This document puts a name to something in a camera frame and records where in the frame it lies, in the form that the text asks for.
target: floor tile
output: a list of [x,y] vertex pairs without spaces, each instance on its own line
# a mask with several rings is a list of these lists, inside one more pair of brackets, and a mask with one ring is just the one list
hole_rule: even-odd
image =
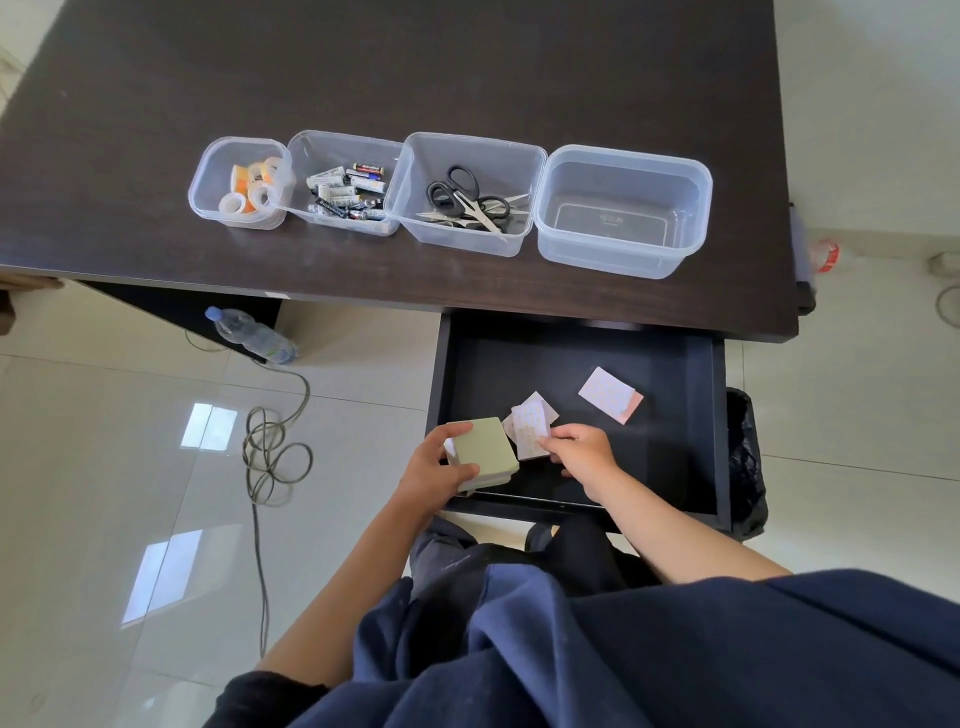
[[74,281],[14,294],[13,306],[0,353],[218,383],[227,364],[228,352],[200,352],[182,328]]
[[727,386],[743,389],[743,342],[728,339],[724,342],[727,354]]
[[72,695],[78,710],[100,716],[106,704],[87,705],[72,692],[77,676],[104,695],[122,685],[142,622],[125,619],[132,589],[146,550],[170,539],[197,456],[180,447],[183,429],[193,404],[217,390],[19,357],[9,364],[0,381],[8,486],[0,715],[60,715],[56,706]]
[[63,0],[3,0],[0,47],[23,65],[29,65],[62,4]]
[[56,655],[24,646],[0,673],[5,728],[109,726],[129,659],[64,650]]
[[[157,582],[179,579],[185,587],[174,594],[179,599],[151,606],[135,654],[138,666],[219,687],[255,664],[260,593],[240,444],[252,407],[286,416],[299,403],[288,393],[223,387],[216,405],[238,412],[236,426],[224,450],[202,451],[197,460],[176,531],[200,532],[200,540],[186,565],[181,559],[171,574],[163,565]],[[398,407],[311,399],[287,442],[313,449],[313,471],[292,495],[278,489],[278,502],[288,497],[285,505],[260,509],[271,642],[339,568],[394,491],[423,438],[425,417]],[[290,457],[283,471],[299,473],[304,458]]]
[[[300,347],[291,367],[313,394],[425,410],[430,400],[440,314],[338,303],[284,302],[276,327]],[[232,354],[224,383],[298,392],[300,383],[275,376]]]
[[770,520],[747,542],[794,571],[856,567],[960,602],[960,481],[764,457]]
[[456,523],[480,544],[500,544],[523,550],[527,531],[533,525],[528,521],[496,519],[491,516],[475,516],[471,513],[444,511],[444,518]]
[[10,101],[23,75],[17,71],[6,70],[0,60],[0,100]]
[[117,705],[112,728],[200,728],[219,689],[134,668]]
[[748,343],[746,391],[764,454],[886,471],[960,473],[960,337],[918,260],[863,258],[817,282],[786,344]]

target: open drawer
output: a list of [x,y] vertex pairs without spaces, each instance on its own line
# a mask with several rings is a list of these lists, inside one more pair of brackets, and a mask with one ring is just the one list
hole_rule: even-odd
[[[577,394],[598,366],[644,396],[625,425]],[[725,379],[720,339],[453,311],[441,322],[427,429],[502,420],[538,391],[560,413],[554,425],[601,427],[627,473],[697,519],[730,530]],[[546,458],[524,461],[506,485],[454,497],[447,509],[554,523],[586,513],[615,532],[607,512],[560,470]]]

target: hand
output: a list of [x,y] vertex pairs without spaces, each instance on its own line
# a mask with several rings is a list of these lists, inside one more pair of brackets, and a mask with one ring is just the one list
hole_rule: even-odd
[[564,477],[575,477],[590,500],[600,503],[604,483],[619,470],[610,449],[607,433],[589,425],[561,425],[550,430],[552,437],[540,440],[550,460],[563,463]]
[[451,423],[434,427],[417,446],[407,464],[407,470],[396,486],[394,500],[418,509],[425,517],[432,516],[457,492],[464,482],[480,474],[476,463],[468,465],[441,465],[446,457],[444,440],[464,435],[473,429],[473,423]]

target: white battery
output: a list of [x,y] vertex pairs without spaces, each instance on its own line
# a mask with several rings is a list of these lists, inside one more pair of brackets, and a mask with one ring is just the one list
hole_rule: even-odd
[[366,189],[368,192],[379,192],[382,194],[387,191],[387,184],[385,182],[367,180],[363,177],[351,177],[350,181],[357,189]]

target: black trash bag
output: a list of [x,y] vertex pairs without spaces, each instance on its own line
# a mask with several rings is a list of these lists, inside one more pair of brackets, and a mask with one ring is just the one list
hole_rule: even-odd
[[767,523],[767,488],[760,468],[754,403],[746,392],[732,387],[727,387],[727,431],[731,535],[737,541],[746,541],[763,533]]

